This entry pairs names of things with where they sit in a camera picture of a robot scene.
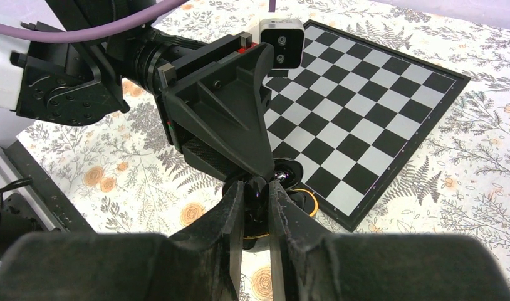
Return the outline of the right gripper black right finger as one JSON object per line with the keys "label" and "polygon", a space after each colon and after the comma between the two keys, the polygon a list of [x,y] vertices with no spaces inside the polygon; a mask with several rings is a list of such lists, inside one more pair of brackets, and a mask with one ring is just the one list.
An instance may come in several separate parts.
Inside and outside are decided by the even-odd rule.
{"label": "right gripper black right finger", "polygon": [[275,300],[510,300],[469,236],[337,234],[283,199],[270,213]]}

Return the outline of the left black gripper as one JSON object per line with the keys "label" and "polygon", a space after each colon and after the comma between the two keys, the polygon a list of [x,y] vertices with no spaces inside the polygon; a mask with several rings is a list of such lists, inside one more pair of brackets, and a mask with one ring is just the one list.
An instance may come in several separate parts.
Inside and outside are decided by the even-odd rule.
{"label": "left black gripper", "polygon": [[158,68],[157,107],[189,166],[219,180],[239,171],[272,176],[264,121],[271,91],[263,80],[273,54],[250,33],[229,34]]}

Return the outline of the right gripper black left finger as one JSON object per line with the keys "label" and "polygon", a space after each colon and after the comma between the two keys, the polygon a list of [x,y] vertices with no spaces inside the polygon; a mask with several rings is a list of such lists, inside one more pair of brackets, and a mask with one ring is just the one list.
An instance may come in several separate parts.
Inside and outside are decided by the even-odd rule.
{"label": "right gripper black left finger", "polygon": [[244,186],[171,236],[34,232],[5,253],[0,300],[237,300]]}

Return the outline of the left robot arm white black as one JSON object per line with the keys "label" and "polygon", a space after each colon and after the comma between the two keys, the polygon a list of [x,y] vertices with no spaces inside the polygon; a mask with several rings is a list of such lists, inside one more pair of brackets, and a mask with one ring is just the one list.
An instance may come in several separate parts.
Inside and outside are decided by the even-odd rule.
{"label": "left robot arm white black", "polygon": [[49,1],[63,32],[113,25],[142,13],[117,33],[42,43],[32,37],[4,53],[18,72],[9,109],[20,117],[74,127],[130,110],[128,79],[155,98],[169,145],[190,166],[221,181],[270,179],[274,158],[263,85],[274,49],[247,32],[211,43],[166,34],[153,22],[180,1]]}

